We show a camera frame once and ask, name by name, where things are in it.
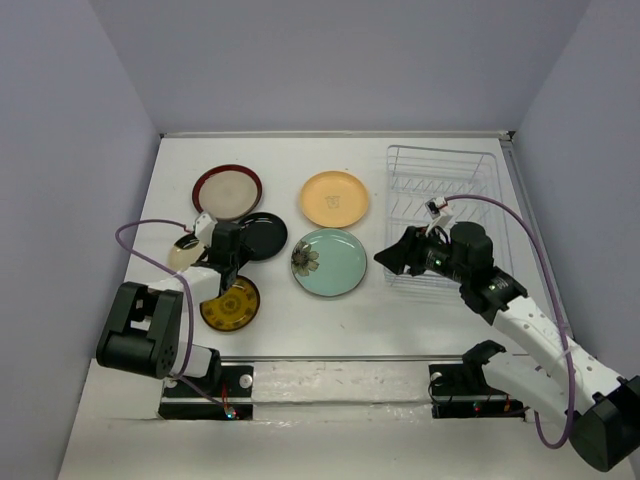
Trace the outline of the red rimmed beige plate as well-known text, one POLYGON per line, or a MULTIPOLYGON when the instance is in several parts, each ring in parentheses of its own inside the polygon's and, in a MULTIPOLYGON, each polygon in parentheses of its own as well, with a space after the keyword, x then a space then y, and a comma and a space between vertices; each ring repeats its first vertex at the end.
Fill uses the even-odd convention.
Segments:
POLYGON ((198 213, 233 221, 251 213, 260 203, 263 185, 250 168, 226 164, 204 172, 195 182, 191 200, 198 213))

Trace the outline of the teal floral plate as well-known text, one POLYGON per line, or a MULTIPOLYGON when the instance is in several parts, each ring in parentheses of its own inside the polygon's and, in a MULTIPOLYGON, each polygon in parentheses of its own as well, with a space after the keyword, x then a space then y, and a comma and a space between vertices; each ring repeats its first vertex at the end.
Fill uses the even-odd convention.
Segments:
POLYGON ((326 298, 357 288, 367 272, 367 254, 361 241, 342 229, 321 228, 304 235, 294 246, 290 267, 307 292, 326 298))

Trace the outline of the black glossy plate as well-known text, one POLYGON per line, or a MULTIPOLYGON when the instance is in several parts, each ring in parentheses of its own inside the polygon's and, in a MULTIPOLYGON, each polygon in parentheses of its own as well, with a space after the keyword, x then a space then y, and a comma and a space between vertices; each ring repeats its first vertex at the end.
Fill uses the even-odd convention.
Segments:
POLYGON ((276 256, 286 245, 288 229, 277 215, 251 213, 239 220, 243 244, 251 250, 251 261, 265 261, 276 256))

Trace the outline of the cream white plate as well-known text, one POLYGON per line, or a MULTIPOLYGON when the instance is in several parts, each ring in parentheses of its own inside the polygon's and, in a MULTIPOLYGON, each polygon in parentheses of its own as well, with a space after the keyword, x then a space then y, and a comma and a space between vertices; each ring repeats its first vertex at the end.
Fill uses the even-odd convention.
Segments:
POLYGON ((193 234, 184 235, 169 250, 166 265, 173 271, 184 271, 193 265, 204 251, 205 245, 193 234))

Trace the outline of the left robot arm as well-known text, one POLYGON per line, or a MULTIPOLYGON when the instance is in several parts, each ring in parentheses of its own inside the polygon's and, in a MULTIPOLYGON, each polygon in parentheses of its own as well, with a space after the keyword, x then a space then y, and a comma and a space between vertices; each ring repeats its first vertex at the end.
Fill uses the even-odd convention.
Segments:
POLYGON ((221 383, 220 353, 194 345, 196 308, 233 286, 249 250, 234 222, 203 215, 193 234, 204 253, 185 270, 175 271, 115 238, 129 253, 159 268, 167 277, 152 284, 122 283, 115 294, 96 349, 99 365, 145 377, 181 381, 201 395, 221 383))

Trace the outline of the orange-yellow plastic plate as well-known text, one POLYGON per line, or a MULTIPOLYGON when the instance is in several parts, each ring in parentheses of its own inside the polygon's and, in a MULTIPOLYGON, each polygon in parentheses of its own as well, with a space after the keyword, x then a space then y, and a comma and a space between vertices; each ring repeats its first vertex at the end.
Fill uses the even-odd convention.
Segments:
POLYGON ((344 228, 357 223, 369 208, 364 183, 346 171, 324 171, 302 186, 299 205, 312 223, 327 228, 344 228))

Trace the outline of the yellow patterned dark plate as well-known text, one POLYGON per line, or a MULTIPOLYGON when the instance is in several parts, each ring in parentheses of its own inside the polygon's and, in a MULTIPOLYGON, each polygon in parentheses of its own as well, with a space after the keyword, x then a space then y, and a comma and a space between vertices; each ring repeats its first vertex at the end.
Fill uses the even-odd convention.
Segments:
POLYGON ((213 330, 231 333, 243 329, 256 317, 261 305, 255 283, 238 276, 222 296, 202 302, 199 306, 203 321, 213 330))

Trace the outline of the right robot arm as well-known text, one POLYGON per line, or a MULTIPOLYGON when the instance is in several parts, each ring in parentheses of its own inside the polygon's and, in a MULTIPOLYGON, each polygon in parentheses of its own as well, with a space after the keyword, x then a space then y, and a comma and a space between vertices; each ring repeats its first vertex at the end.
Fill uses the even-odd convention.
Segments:
POLYGON ((608 472, 639 447, 639 379, 605 366, 546 316, 513 277, 495 266, 493 242, 473 222, 408 227, 374 259, 395 275, 435 273, 459 285, 465 305, 531 357, 526 364, 486 341, 460 368, 462 384, 516 396, 560 427, 591 467, 608 472))

